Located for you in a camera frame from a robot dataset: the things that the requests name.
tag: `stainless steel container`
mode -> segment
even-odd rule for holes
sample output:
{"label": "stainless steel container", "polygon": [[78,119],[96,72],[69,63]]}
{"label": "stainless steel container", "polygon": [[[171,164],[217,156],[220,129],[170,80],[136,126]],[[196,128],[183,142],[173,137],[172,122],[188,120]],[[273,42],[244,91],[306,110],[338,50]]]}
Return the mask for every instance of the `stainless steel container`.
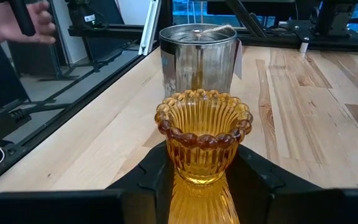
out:
{"label": "stainless steel container", "polygon": [[184,90],[230,92],[237,32],[212,24],[184,24],[160,31],[165,96]]}

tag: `glass candle holder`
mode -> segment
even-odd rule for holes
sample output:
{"label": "glass candle holder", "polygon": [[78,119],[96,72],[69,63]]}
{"label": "glass candle holder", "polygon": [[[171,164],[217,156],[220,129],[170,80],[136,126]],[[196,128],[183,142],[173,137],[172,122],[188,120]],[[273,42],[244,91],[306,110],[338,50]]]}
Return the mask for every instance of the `glass candle holder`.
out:
{"label": "glass candle holder", "polygon": [[222,177],[252,129],[249,107],[216,90],[175,93],[157,106],[154,120],[178,173],[201,185]]}

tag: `floor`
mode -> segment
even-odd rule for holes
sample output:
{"label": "floor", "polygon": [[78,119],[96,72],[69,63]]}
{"label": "floor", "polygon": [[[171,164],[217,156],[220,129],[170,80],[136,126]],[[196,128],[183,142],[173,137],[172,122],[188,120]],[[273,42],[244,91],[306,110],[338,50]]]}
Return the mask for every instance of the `floor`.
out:
{"label": "floor", "polygon": [[[48,105],[56,105],[60,103],[72,103],[79,97],[83,96],[92,87],[108,78],[114,71],[123,66],[126,62],[131,60],[137,55],[137,51],[125,50],[113,62],[100,69],[100,72],[92,73],[76,85],[58,95],[54,100],[56,102]],[[71,76],[78,76],[78,78],[91,72],[93,67],[77,67],[71,73]],[[44,77],[23,76],[21,82],[32,101],[43,101],[50,98],[56,92],[64,89],[74,80],[54,80],[43,82],[40,81]],[[21,106],[21,108],[28,108],[32,105]],[[23,140],[25,137],[33,133],[36,129],[43,126],[47,121],[51,120],[54,116],[58,115],[62,110],[44,111],[31,114],[31,121],[21,126],[19,129],[6,136],[4,140],[11,141],[15,144]]]}

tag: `wooden workbench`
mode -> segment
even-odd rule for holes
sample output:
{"label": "wooden workbench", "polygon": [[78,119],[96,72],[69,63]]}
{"label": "wooden workbench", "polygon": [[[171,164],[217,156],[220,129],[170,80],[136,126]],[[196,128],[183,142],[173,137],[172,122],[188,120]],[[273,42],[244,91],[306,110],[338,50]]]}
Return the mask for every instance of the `wooden workbench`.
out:
{"label": "wooden workbench", "polygon": [[[231,95],[254,115],[243,144],[321,187],[358,187],[358,56],[246,47]],[[104,189],[163,141],[159,49],[0,177],[0,192]]]}

